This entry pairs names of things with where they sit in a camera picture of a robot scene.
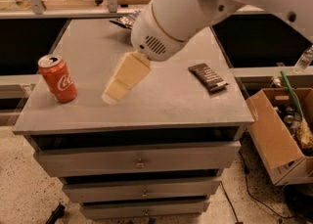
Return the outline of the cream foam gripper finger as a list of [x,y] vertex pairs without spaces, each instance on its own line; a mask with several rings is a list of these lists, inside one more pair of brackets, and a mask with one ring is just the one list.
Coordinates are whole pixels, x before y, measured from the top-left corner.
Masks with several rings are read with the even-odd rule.
[[151,71],[151,61],[141,52],[127,52],[119,61],[102,94],[102,100],[113,105],[139,84]]

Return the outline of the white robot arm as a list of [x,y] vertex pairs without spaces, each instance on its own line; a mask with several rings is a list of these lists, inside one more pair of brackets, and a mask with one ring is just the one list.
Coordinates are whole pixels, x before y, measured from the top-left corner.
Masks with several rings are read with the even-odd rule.
[[150,62],[168,60],[199,31],[224,21],[245,5],[272,14],[313,40],[312,0],[152,0],[133,24],[134,50],[119,62],[103,101],[118,102],[150,72]]

